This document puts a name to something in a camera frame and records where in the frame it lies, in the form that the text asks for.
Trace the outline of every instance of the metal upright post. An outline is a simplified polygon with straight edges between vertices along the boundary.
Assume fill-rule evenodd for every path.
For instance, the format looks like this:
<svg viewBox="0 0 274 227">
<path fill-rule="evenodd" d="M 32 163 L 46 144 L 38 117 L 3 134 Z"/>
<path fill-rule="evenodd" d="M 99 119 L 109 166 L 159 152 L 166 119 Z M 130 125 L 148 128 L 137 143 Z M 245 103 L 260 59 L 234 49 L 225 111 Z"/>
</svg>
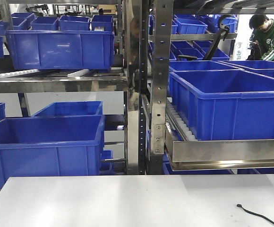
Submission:
<svg viewBox="0 0 274 227">
<path fill-rule="evenodd" d="M 147 46 L 148 46 L 149 0 L 142 0 L 140 5 L 140 45 L 139 45 L 139 172 L 146 169 L 146 113 L 142 105 L 142 94 L 147 90 Z"/>
<path fill-rule="evenodd" d="M 119 37 L 119 53 L 123 54 L 123 41 L 122 41 L 122 6 L 121 6 L 122 0 L 118 0 L 117 5 L 117 16 L 118 16 L 118 37 Z"/>
<path fill-rule="evenodd" d="M 141 0 L 126 0 L 126 22 L 125 30 L 126 52 L 127 52 L 127 76 L 128 92 L 127 121 L 125 129 L 127 173 L 139 174 L 138 161 L 138 127 L 139 127 L 139 23 L 140 23 Z"/>
<path fill-rule="evenodd" d="M 0 0 L 0 14 L 6 30 L 13 30 L 11 11 L 7 0 Z"/>
<path fill-rule="evenodd" d="M 149 174 L 162 173 L 165 136 L 165 106 L 169 76 L 173 0 L 154 0 L 154 57 L 150 108 L 151 143 L 148 154 Z"/>
</svg>

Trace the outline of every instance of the white roller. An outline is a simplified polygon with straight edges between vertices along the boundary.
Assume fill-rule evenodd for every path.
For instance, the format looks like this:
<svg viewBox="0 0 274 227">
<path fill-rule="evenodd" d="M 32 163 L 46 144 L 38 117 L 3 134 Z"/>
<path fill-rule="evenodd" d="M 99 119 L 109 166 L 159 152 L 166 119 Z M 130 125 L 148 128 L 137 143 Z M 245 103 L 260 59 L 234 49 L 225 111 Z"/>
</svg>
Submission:
<svg viewBox="0 0 274 227">
<path fill-rule="evenodd" d="M 17 71 L 17 72 L 1 73 L 0 78 L 22 76 L 30 73 L 35 73 L 35 72 L 39 72 L 39 70 L 23 70 L 23 71 Z"/>
<path fill-rule="evenodd" d="M 85 74 L 87 74 L 90 70 L 80 70 L 77 72 L 72 72 L 68 74 L 68 77 L 81 77 Z"/>
</svg>

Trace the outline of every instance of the stainless steel panel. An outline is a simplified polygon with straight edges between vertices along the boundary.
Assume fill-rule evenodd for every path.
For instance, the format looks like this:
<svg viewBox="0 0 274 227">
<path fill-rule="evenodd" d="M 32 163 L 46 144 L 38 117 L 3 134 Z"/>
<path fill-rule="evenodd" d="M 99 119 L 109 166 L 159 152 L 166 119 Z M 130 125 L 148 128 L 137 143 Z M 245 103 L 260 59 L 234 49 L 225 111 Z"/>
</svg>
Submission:
<svg viewBox="0 0 274 227">
<path fill-rule="evenodd" d="M 138 174 L 138 131 L 139 131 L 139 44 L 140 44 L 140 0 L 126 0 L 126 30 L 125 45 L 127 55 L 127 77 L 128 92 L 127 102 L 127 120 L 128 126 L 125 129 L 125 138 L 127 138 L 127 173 Z"/>
<path fill-rule="evenodd" d="M 274 159 L 274 140 L 176 141 L 173 162 Z"/>
<path fill-rule="evenodd" d="M 127 78 L 121 75 L 76 78 L 5 78 L 0 93 L 126 91 Z"/>
</svg>

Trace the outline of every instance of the stainless steel shelf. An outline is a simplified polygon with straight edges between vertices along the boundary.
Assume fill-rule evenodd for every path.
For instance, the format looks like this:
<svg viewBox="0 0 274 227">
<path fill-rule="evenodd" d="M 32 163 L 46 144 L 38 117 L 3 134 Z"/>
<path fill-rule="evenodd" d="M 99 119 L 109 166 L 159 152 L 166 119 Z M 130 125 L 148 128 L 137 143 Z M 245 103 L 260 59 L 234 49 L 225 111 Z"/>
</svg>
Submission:
<svg viewBox="0 0 274 227">
<path fill-rule="evenodd" d="M 274 8 L 197 8 L 174 9 L 174 14 L 274 14 Z"/>
<path fill-rule="evenodd" d="M 0 93 L 127 91 L 124 74 L 101 77 L 0 79 Z"/>
<path fill-rule="evenodd" d="M 117 5 L 117 0 L 7 0 L 9 4 L 94 4 Z"/>
<path fill-rule="evenodd" d="M 207 34 L 185 34 L 185 35 L 171 35 L 172 41 L 183 41 L 183 40 L 213 40 L 216 34 L 207 33 Z M 225 39 L 235 39 L 237 38 L 237 33 L 229 33 Z M 149 41 L 154 40 L 153 35 L 148 36 Z"/>
<path fill-rule="evenodd" d="M 274 167 L 274 140 L 179 141 L 171 128 L 180 135 L 181 129 L 168 110 L 167 116 L 165 144 L 173 170 Z"/>
</svg>

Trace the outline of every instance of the eyeglasses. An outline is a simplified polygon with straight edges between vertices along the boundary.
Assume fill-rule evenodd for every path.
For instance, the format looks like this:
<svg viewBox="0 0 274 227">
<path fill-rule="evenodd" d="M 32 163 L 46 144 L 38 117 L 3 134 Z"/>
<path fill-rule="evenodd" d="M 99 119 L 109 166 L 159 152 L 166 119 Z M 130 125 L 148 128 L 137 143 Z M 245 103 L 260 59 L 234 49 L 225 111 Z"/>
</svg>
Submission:
<svg viewBox="0 0 274 227">
<path fill-rule="evenodd" d="M 257 28 L 257 30 L 262 30 L 264 25 L 261 25 Z"/>
</svg>

